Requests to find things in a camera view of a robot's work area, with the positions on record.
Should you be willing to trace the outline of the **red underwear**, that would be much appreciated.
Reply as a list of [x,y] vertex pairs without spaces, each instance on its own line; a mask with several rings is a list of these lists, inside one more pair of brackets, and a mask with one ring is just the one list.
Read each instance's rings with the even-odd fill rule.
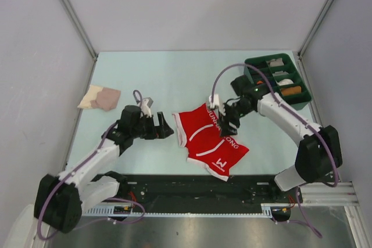
[[217,115],[206,104],[188,112],[173,113],[179,146],[188,150],[187,162],[228,181],[233,168],[249,149],[232,136],[220,136]]

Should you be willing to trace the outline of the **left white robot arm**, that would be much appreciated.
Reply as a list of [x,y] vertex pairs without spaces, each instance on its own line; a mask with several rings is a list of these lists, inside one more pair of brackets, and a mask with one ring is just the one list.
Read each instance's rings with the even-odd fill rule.
[[87,210],[105,200],[122,201],[130,194],[128,179],[118,172],[100,170],[116,161],[135,139],[166,139],[173,129],[162,112],[155,125],[150,110],[127,105],[120,118],[101,136],[98,146],[71,170],[47,174],[40,181],[34,205],[37,235],[44,240],[41,227],[50,225],[59,232],[71,232]]

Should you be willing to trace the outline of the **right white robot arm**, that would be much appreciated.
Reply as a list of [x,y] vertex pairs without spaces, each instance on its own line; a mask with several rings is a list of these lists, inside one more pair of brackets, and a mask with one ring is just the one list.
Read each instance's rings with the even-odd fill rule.
[[338,131],[333,126],[322,127],[305,119],[270,84],[253,85],[247,76],[239,76],[231,86],[237,95],[231,104],[221,102],[216,94],[209,98],[210,108],[218,111],[222,136],[236,135],[240,119],[257,112],[279,126],[298,148],[294,164],[278,173],[275,183],[268,187],[272,201],[282,202],[290,189],[319,182],[330,172],[338,174],[343,160]]

